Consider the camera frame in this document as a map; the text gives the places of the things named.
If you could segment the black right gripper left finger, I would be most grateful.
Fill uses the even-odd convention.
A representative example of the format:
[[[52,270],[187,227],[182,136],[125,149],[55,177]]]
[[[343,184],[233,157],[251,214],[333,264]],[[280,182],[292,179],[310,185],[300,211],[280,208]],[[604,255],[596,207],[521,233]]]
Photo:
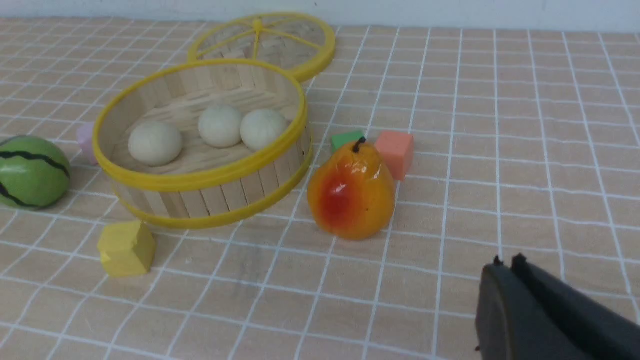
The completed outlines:
[[[482,268],[475,330],[483,360],[593,358],[557,328],[499,256]]]

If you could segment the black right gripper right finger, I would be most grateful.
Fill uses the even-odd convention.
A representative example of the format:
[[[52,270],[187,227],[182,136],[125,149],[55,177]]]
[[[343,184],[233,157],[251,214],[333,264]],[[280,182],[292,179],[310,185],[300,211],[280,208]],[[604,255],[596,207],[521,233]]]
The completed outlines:
[[[510,271],[574,346],[595,360],[637,360],[639,326],[528,262],[519,253]]]

